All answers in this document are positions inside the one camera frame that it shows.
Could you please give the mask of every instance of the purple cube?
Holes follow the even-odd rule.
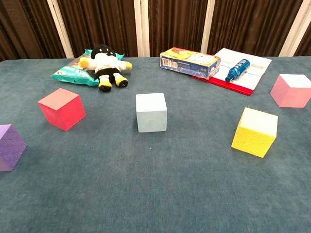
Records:
[[[12,171],[26,149],[26,143],[13,125],[0,125],[0,172]]]

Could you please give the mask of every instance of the cube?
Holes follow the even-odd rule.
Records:
[[[245,108],[232,148],[263,158],[276,138],[277,119],[275,115]]]
[[[304,108],[311,98],[311,81],[303,74],[280,74],[270,94],[281,108]]]
[[[86,116],[78,94],[59,88],[38,101],[48,122],[68,131]]]
[[[26,149],[13,125],[0,125],[0,172],[12,171]]]
[[[138,132],[166,131],[167,109],[163,93],[136,95]]]

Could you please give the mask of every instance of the blue bottle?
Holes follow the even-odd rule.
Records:
[[[236,80],[239,78],[247,68],[250,66],[250,62],[246,59],[240,60],[233,68],[229,70],[228,76],[226,77],[225,81],[230,82],[231,80]]]

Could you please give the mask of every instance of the brown curtain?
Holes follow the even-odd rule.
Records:
[[[0,1],[0,60],[65,58],[45,0]]]
[[[294,56],[311,56],[311,23],[300,41]]]
[[[148,0],[150,56],[178,47],[200,51],[207,0]]]
[[[278,56],[303,0],[217,0],[208,54],[222,48]]]
[[[138,56],[134,1],[58,0],[58,4],[75,57],[98,44],[127,57]]]

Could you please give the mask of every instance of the plush penguin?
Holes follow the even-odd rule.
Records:
[[[79,66],[95,70],[95,79],[99,80],[98,88],[103,92],[109,92],[113,83],[118,87],[126,87],[128,80],[120,74],[120,71],[132,69],[131,63],[118,60],[116,53],[107,45],[94,48],[91,58],[80,58]]]

